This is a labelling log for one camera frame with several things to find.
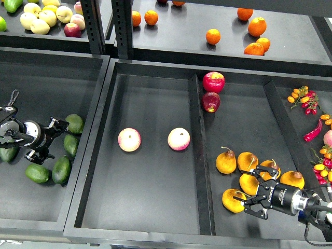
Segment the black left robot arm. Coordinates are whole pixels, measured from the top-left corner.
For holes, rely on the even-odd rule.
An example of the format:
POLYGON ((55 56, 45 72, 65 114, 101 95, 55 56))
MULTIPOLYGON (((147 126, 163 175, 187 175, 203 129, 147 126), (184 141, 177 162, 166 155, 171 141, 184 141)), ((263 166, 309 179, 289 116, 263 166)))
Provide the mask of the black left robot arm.
POLYGON ((68 131, 70 123, 53 117, 48 126, 32 120, 18 120, 18 109, 14 106, 18 95, 19 90, 15 89, 9 103, 1 106, 1 148, 29 148, 31 151, 24 157, 32 163, 42 165, 45 160, 55 158, 49 153, 49 147, 55 138, 68 131))

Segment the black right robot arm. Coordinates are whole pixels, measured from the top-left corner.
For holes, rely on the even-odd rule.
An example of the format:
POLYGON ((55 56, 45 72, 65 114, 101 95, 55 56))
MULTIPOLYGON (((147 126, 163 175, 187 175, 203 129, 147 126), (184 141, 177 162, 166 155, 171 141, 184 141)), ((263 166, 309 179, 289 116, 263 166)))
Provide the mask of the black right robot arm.
POLYGON ((312 190, 304 191, 298 187, 280 183, 276 180, 279 172, 274 168, 257 166, 246 175, 258 180, 256 194, 247 200, 234 196, 244 212, 260 219, 268 219, 268 210, 275 210, 290 216, 298 215, 298 221, 305 224, 304 238, 313 246, 331 246, 331 203, 320 198, 312 190), (325 244, 315 244, 308 240, 311 226, 321 230, 325 244))

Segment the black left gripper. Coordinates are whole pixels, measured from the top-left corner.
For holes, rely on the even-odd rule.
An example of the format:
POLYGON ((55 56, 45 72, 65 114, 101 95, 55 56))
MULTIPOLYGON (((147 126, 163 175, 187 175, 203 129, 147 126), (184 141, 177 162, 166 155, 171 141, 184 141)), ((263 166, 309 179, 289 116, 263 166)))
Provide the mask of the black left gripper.
POLYGON ((25 144, 25 147, 33 149, 24 155, 25 159, 38 165, 49 158, 54 159, 55 156, 49 153, 49 146, 56 137, 67 131, 69 124, 54 117, 50 118, 50 124, 46 128, 35 121, 25 121, 26 134, 33 137, 31 142, 25 144))

